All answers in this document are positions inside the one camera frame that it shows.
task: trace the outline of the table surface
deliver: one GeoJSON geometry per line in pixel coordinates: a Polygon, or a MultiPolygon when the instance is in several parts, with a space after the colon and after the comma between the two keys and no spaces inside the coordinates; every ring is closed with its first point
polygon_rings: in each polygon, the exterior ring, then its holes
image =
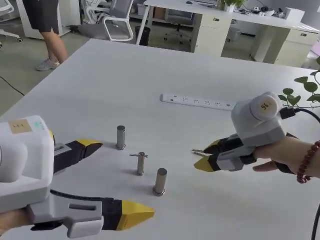
{"type": "MultiPolygon", "coordinates": [[[[294,175],[257,173],[251,166],[237,172],[195,169],[193,164],[200,158],[191,149],[233,134],[231,112],[165,103],[160,95],[236,102],[267,91],[280,93],[284,87],[304,93],[293,79],[310,73],[92,39],[0,121],[40,115],[58,142],[103,141],[105,145],[92,156],[55,176],[52,189],[131,199],[155,209],[153,218],[134,228],[81,239],[309,239],[320,201],[317,179],[301,185],[294,175]],[[126,126],[127,148],[122,151],[114,149],[118,125],[126,126]],[[144,176],[135,176],[137,159],[129,154],[140,151],[149,158],[144,176]],[[168,170],[161,197],[152,194],[158,168],[168,170]]],[[[303,140],[319,139],[319,124],[307,114],[283,124],[303,140]]],[[[66,240],[66,228],[32,232],[22,227],[3,236],[3,240],[12,239],[66,240]]]]}
{"type": "Polygon", "coordinates": [[[201,3],[195,1],[193,1],[193,4],[186,4],[186,1],[187,0],[146,0],[143,4],[147,6],[167,8],[195,14],[212,15],[213,17],[232,18],[239,21],[269,25],[274,27],[297,29],[313,33],[320,32],[319,30],[301,22],[292,22],[274,16],[258,16],[255,14],[245,15],[237,12],[226,12],[216,8],[201,5],[201,3]]]}

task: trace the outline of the person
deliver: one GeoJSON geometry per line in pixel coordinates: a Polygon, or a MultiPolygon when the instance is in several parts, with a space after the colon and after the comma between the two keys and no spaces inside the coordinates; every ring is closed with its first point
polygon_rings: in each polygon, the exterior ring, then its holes
{"type": "Polygon", "coordinates": [[[57,68],[68,57],[64,42],[59,36],[59,0],[22,0],[31,27],[42,35],[47,51],[47,60],[35,67],[38,71],[57,68]]]}
{"type": "MultiPolygon", "coordinates": [[[[253,153],[254,156],[259,159],[271,159],[271,161],[254,166],[253,170],[256,172],[273,171],[277,169],[274,162],[279,162],[286,164],[292,172],[296,173],[311,146],[311,143],[287,136],[277,143],[257,147],[253,153]]],[[[305,173],[311,177],[320,178],[320,150],[315,153],[305,173]]],[[[23,209],[0,213],[0,234],[1,231],[4,233],[11,228],[28,224],[30,220],[23,209]]]]}

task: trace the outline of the green leaf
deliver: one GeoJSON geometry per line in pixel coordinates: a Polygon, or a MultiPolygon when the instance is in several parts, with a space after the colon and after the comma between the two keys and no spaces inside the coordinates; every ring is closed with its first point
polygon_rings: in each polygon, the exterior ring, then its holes
{"type": "Polygon", "coordinates": [[[312,73],[310,73],[310,76],[315,76],[317,73],[319,73],[320,71],[314,71],[312,73]]]}
{"type": "Polygon", "coordinates": [[[307,90],[309,93],[314,93],[318,89],[318,85],[314,82],[306,82],[303,84],[304,89],[307,90]]]}
{"type": "Polygon", "coordinates": [[[289,95],[289,96],[287,97],[287,99],[288,99],[288,102],[289,102],[292,106],[294,106],[294,105],[296,105],[296,104],[300,101],[301,96],[299,95],[299,96],[294,97],[294,96],[292,96],[292,95],[289,95]]]}
{"type": "Polygon", "coordinates": [[[291,94],[294,93],[294,90],[291,89],[291,88],[284,88],[284,89],[282,90],[282,92],[283,92],[283,94],[285,94],[285,95],[291,95],[291,94]]]}
{"type": "Polygon", "coordinates": [[[320,103],[320,94],[314,94],[311,97],[309,97],[307,99],[308,102],[315,102],[317,101],[318,103],[320,103]]]}
{"type": "Polygon", "coordinates": [[[283,96],[283,95],[278,95],[278,97],[280,98],[280,100],[282,100],[282,101],[287,101],[287,98],[285,97],[285,96],[283,96]]]}
{"type": "Polygon", "coordinates": [[[297,83],[304,84],[304,83],[306,83],[308,81],[308,77],[307,76],[298,77],[294,81],[297,82],[297,83]]]}

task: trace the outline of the number label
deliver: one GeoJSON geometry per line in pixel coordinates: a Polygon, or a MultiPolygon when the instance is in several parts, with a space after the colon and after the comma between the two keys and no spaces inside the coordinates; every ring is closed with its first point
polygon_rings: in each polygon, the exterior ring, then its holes
{"type": "Polygon", "coordinates": [[[269,105],[267,103],[265,103],[265,102],[261,105],[261,108],[263,110],[266,110],[268,107],[269,107],[269,105]]]}

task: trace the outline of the black shorts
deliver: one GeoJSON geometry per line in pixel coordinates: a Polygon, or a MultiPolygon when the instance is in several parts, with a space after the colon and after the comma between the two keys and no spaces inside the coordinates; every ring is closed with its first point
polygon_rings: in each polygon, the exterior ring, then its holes
{"type": "Polygon", "coordinates": [[[49,33],[51,29],[59,34],[58,2],[59,0],[22,0],[29,22],[33,29],[49,33]]]}

